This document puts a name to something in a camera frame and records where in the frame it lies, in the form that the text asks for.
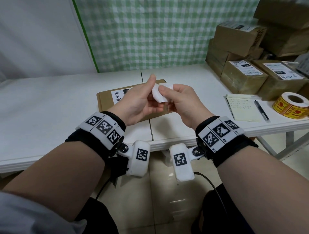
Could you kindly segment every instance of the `black pen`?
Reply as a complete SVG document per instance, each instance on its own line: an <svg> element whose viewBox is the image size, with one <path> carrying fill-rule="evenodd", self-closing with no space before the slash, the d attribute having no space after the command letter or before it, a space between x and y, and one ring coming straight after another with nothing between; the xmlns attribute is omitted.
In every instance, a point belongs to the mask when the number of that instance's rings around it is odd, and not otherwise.
<svg viewBox="0 0 309 234"><path fill-rule="evenodd" d="M261 113L261 115L263 116L263 118L267 121L269 120L268 116L266 115L265 111L263 110L263 108L260 106L260 104L258 103L257 100L254 100L254 103L256 105L256 107L259 109L259 112Z"/></svg>

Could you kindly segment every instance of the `person's right hand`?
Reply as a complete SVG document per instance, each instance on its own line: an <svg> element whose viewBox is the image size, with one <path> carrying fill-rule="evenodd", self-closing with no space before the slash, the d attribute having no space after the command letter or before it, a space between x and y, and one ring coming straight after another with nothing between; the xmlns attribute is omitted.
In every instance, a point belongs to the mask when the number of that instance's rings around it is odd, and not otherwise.
<svg viewBox="0 0 309 234"><path fill-rule="evenodd" d="M204 120L214 116L201 102L194 89L187 85L174 84L174 90L163 85L159 86L159 92L173 101L168 108L177 112L182 122L194 130Z"/></svg>

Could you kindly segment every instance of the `yellow notepad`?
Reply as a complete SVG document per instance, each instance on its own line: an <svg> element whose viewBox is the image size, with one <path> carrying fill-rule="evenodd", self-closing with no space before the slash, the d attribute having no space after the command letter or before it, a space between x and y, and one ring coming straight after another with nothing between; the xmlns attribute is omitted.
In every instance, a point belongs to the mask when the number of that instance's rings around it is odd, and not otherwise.
<svg viewBox="0 0 309 234"><path fill-rule="evenodd" d="M250 95L227 94L226 99L230 105L235 120L261 122L261 114Z"/></svg>

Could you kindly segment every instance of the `black wire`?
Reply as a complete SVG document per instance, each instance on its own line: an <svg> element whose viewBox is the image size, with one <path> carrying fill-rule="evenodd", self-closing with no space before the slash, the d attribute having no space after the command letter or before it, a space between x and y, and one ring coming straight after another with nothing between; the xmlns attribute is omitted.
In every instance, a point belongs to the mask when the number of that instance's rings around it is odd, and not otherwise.
<svg viewBox="0 0 309 234"><path fill-rule="evenodd" d="M99 191L97 197L95 198L96 200L99 198L99 196L100 196L102 190L104 189L104 187L108 184L108 182L109 182L110 180L111 180L111 178L109 178L109 179L105 182L105 184L102 186L102 188L100 189L100 191Z"/></svg>
<svg viewBox="0 0 309 234"><path fill-rule="evenodd" d="M214 188L214 190L215 190L216 193L218 194L218 197L219 197L219 199L220 199L220 201L221 201L221 204L222 204L222 206L223 206L223 209L224 209L226 215L228 216L227 211L226 211L226 209L225 209L225 206L224 206L224 204L223 204L223 201L222 201L222 199L221 199L221 197L220 197L220 195L219 195L219 193L218 193L216 187L213 185L213 183L212 183L206 176L204 176L202 173L199 173L199 172L193 172L193 173L194 173L194 175L201 175L202 177L204 177L204 178L211 184L211 186Z"/></svg>

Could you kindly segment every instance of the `person's left hand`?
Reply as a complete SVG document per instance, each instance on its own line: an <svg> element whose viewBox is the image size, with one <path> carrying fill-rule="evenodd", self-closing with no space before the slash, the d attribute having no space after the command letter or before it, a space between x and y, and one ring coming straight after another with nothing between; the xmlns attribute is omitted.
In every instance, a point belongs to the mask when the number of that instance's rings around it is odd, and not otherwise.
<svg viewBox="0 0 309 234"><path fill-rule="evenodd" d="M126 126L136 124L144 116L151 113L163 111L164 103L158 103L152 97L151 90L155 85L156 76L151 74L145 84L136 85L131 88L123 98L109 108L108 111L114 113Z"/></svg>

